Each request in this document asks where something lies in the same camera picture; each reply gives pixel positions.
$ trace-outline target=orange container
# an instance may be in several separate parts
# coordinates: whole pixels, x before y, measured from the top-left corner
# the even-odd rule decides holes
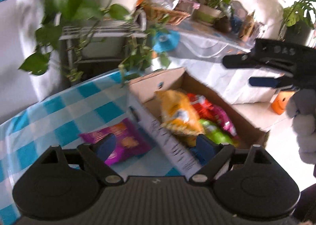
[[[273,111],[279,115],[283,114],[290,97],[292,97],[294,93],[294,91],[280,92],[271,104]]]

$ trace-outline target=tiled floor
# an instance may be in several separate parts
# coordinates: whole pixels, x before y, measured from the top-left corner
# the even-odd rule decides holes
[[[314,165],[303,163],[298,154],[296,134],[291,128],[292,119],[285,113],[274,113],[270,103],[239,104],[233,107],[256,127],[270,130],[266,150],[295,180],[300,190],[316,183]]]

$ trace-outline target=white wall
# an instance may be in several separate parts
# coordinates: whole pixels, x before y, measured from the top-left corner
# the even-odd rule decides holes
[[[19,35],[24,57],[30,56],[35,49],[35,31],[40,27],[43,17],[42,0],[17,0],[17,19],[19,21]],[[57,52],[52,57],[59,61]],[[50,68],[41,76],[30,76],[37,99],[42,101],[57,93],[66,86],[59,70]]]
[[[37,102],[30,76],[18,70],[24,60],[16,0],[0,3],[0,124]]]

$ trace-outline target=red snack bag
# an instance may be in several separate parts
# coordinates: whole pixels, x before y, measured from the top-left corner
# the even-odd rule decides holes
[[[204,96],[195,95],[192,93],[187,94],[191,105],[198,112],[201,119],[213,121],[218,126],[231,136],[234,143],[239,141],[235,126],[228,117],[227,113],[218,105],[212,104]]]
[[[197,111],[200,119],[214,121],[214,116],[211,113],[212,103],[209,102],[204,96],[187,93],[190,99],[190,104]]]

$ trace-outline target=wicker basket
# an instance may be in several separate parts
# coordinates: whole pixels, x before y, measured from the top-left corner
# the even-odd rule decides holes
[[[170,19],[167,24],[179,25],[185,18],[189,17],[190,14],[184,11],[168,10],[164,8],[157,8],[152,6],[143,6],[148,21],[161,20],[164,15],[169,14]]]

